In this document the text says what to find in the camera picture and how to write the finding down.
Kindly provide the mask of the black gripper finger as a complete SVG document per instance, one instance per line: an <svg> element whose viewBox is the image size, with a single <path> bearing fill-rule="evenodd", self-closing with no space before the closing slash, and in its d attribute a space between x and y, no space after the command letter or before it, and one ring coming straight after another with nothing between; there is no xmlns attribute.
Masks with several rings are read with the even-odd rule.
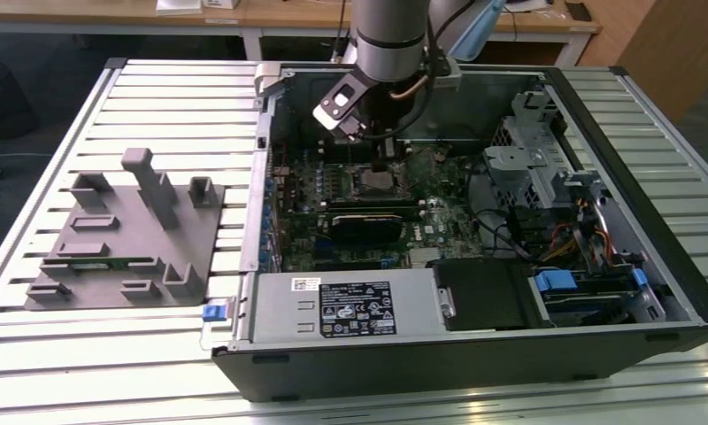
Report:
<svg viewBox="0 0 708 425"><path fill-rule="evenodd" d="M387 137L373 141L373 171L385 172L388 165L400 159L400 142L396 138Z"/></svg>

